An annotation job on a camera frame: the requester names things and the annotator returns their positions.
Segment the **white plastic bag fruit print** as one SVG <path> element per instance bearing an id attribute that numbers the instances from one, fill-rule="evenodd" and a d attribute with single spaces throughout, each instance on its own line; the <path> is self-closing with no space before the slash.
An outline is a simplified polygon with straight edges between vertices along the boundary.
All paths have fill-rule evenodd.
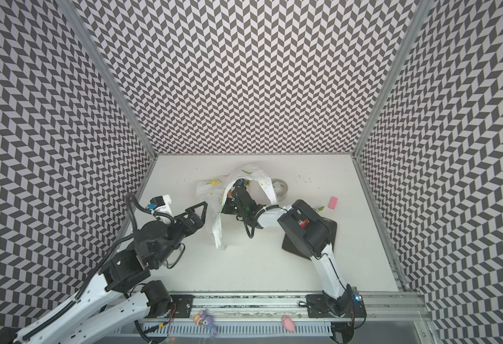
<path id="1" fill-rule="evenodd" d="M 257 203 L 248 191 L 248 186 L 256 183 L 267 204 Z M 261 227 L 259 217 L 266 211 L 278 206 L 273 180 L 265 171 L 254 164 L 234 169 L 229 175 L 218 179 L 198 182 L 195 190 L 197 199 L 208 205 L 206 229 L 211 234 L 216 249 L 225 249 L 230 234 L 223 229 L 222 216 L 235 216 L 244 223 L 246 235 L 253 238 Z"/>

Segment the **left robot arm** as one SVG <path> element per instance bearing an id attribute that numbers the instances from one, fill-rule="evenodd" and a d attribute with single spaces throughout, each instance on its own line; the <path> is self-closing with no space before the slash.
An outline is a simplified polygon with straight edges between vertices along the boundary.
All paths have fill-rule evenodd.
<path id="1" fill-rule="evenodd" d="M 172 268 L 169 256 L 183 252 L 183 240 L 204 226 L 208 205 L 198 203 L 177 216 L 168 205 L 165 196 L 158 196 L 142 206 L 127 193 L 132 233 L 112 244 L 74 295 L 16 331 L 11 343 L 89 343 L 131 322 L 173 319 L 177 305 L 151 272 Z"/>

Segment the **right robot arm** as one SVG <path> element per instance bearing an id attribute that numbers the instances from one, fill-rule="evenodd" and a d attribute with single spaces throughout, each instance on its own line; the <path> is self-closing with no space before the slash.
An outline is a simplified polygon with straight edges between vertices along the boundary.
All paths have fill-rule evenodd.
<path id="1" fill-rule="evenodd" d="M 322 286 L 322 301 L 327 312 L 336 317 L 367 318 L 363 297 L 344 279 L 337 266 L 330 235 L 337 223 L 329 220 L 299 199 L 289 207 L 256 203 L 242 180 L 229 192 L 222 212 L 235 215 L 244 224 L 248 238 L 256 229 L 280 228 L 294 248 L 313 263 Z"/>

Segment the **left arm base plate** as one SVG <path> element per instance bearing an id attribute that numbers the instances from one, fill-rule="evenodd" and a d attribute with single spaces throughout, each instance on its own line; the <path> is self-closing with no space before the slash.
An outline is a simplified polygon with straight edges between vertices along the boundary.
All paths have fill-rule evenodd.
<path id="1" fill-rule="evenodd" d="M 190 318 L 194 299 L 195 296 L 191 294 L 171 295 L 171 302 L 169 304 L 170 317 L 174 319 Z"/>

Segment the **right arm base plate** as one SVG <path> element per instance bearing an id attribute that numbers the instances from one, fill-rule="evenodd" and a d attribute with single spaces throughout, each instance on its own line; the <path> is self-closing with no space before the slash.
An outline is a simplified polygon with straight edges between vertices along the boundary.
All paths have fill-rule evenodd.
<path id="1" fill-rule="evenodd" d="M 305 296 L 305 304 L 309 318 L 349 318 L 364 319 L 367 312 L 363 303 L 356 297 L 345 295 L 345 305 L 338 300 L 334 301 L 327 295 L 308 294 Z"/>

